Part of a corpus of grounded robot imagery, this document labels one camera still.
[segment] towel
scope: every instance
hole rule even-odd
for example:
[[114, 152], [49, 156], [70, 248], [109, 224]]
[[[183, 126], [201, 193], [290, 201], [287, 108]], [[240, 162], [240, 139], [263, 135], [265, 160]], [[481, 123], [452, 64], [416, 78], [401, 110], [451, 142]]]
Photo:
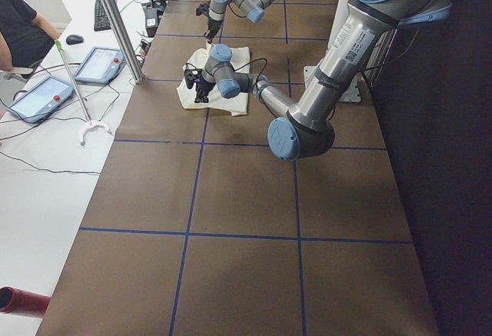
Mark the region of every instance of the towel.
[[[188, 63], [195, 65], [197, 68], [203, 68], [208, 59], [208, 53], [214, 46], [207, 43], [207, 48], [200, 48], [188, 59]], [[238, 72], [249, 73], [250, 53], [249, 48], [231, 48], [232, 59], [231, 64], [234, 68], [239, 68], [244, 65]], [[217, 85], [214, 86], [208, 95], [208, 103], [195, 103], [194, 98], [196, 91], [193, 88], [186, 87], [185, 78], [177, 88], [179, 100], [184, 109], [200, 109], [200, 108], [215, 108], [224, 111], [229, 111], [232, 116], [246, 115], [248, 113], [248, 93], [241, 92], [238, 96], [231, 99], [222, 98], [217, 90]]]

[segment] white cloth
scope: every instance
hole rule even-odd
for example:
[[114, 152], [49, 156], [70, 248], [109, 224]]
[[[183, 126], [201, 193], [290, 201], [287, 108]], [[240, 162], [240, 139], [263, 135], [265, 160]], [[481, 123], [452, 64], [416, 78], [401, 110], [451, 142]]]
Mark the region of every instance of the white cloth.
[[[203, 68], [208, 59], [208, 54], [214, 46], [207, 43], [207, 48], [198, 49], [188, 59], [188, 63], [195, 65], [197, 68]], [[250, 61], [249, 48], [231, 48], [232, 59], [231, 64], [234, 68], [239, 68], [246, 65]], [[238, 72], [249, 73], [249, 64], [238, 70]], [[208, 94], [208, 103], [195, 103], [194, 98], [196, 91], [194, 87], [189, 89], [186, 87], [186, 81], [183, 78], [181, 84], [177, 88], [179, 100], [184, 109], [200, 109], [200, 108], [215, 108], [229, 111], [232, 116], [246, 115], [248, 113], [248, 93], [241, 92], [238, 96], [231, 99], [222, 98], [217, 90], [217, 85], [214, 86], [210, 94]]]

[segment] red cylinder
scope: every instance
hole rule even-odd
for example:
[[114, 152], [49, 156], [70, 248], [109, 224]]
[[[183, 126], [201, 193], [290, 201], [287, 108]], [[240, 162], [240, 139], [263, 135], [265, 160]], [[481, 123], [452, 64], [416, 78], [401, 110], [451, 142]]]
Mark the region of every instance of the red cylinder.
[[43, 318], [51, 298], [18, 288], [0, 288], [0, 313]]

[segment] dark fabric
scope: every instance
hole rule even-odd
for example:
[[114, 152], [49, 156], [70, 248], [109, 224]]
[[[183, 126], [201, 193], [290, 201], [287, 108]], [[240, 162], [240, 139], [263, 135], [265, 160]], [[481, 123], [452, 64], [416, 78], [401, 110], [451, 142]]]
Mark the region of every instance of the dark fabric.
[[[453, 0], [374, 103], [444, 336], [492, 334], [492, 0]], [[409, 44], [400, 31], [388, 58]]]
[[43, 59], [53, 46], [53, 39], [32, 24], [36, 15], [23, 0], [0, 0], [0, 32], [10, 49], [14, 67], [30, 66]]

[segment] brown table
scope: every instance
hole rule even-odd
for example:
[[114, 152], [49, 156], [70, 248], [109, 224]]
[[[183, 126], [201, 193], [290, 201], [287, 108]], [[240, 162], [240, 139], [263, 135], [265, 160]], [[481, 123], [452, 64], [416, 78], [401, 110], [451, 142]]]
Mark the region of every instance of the brown table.
[[[241, 117], [181, 107], [203, 1], [169, 2], [38, 335], [437, 334], [370, 102], [339, 104], [334, 147], [297, 162], [253, 98]], [[299, 98], [336, 3], [228, 12], [216, 42]]]

